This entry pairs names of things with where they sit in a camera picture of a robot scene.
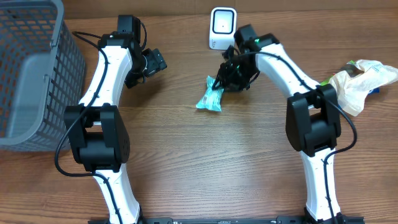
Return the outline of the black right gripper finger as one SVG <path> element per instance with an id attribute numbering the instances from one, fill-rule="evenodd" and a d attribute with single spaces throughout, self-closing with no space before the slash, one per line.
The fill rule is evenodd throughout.
<path id="1" fill-rule="evenodd" d="M 214 83 L 221 82 L 225 84 L 225 71 L 224 70 L 218 70 L 217 76 L 215 78 Z"/>
<path id="2" fill-rule="evenodd" d="M 226 92 L 235 92 L 236 88 L 232 85 L 225 85 L 224 83 L 217 82 L 214 83 L 214 90 L 223 90 Z"/>

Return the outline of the beige snack bag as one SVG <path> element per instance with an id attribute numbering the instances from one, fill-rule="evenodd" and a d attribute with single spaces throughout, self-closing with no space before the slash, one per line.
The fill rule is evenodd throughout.
<path id="1" fill-rule="evenodd" d="M 348 114 L 357 116 L 364 109 L 370 90 L 397 81 L 397 69 L 377 60 L 348 62 L 328 81 L 337 93 L 338 104 Z"/>

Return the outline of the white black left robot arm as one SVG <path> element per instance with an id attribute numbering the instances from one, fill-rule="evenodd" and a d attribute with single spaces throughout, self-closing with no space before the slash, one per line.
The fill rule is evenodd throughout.
<path id="1" fill-rule="evenodd" d="M 146 47 L 144 23 L 133 15 L 120 15 L 116 31 L 98 37 L 98 63 L 84 96 L 63 114 L 66 133 L 81 177 L 99 185 L 109 210 L 105 223 L 144 223 L 133 195 L 126 163 L 130 138 L 119 112 L 123 88 L 132 88 L 167 68 L 159 49 Z"/>

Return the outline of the teal wrapper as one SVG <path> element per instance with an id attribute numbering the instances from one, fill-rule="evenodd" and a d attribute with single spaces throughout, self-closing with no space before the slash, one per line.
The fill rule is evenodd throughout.
<path id="1" fill-rule="evenodd" d="M 224 92 L 223 88 L 219 87 L 217 84 L 216 89 L 213 89 L 213 85 L 215 84 L 215 79 L 207 76 L 206 78 L 206 92 L 201 98 L 201 100 L 196 104 L 197 109 L 206 109 L 215 112 L 221 112 L 221 97 Z"/>

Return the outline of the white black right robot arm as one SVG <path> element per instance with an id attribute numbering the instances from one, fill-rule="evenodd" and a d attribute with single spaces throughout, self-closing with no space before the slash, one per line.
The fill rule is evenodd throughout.
<path id="1" fill-rule="evenodd" d="M 300 153 L 307 185 L 306 223 L 344 223 L 335 193 L 335 179 L 327 166 L 333 163 L 341 134 L 336 91 L 321 86 L 287 55 L 273 34 L 258 36 L 251 25 L 234 34 L 235 46 L 223 53 L 213 90 L 248 89 L 264 73 L 287 99 L 285 132 Z"/>

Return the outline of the blue Oreo cookie pack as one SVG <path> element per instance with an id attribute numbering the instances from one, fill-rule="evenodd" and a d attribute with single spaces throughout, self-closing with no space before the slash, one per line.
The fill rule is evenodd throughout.
<path id="1" fill-rule="evenodd" d="M 374 94 L 374 93 L 379 93 L 379 88 L 370 90 L 368 94 L 370 95 L 370 94 Z"/>

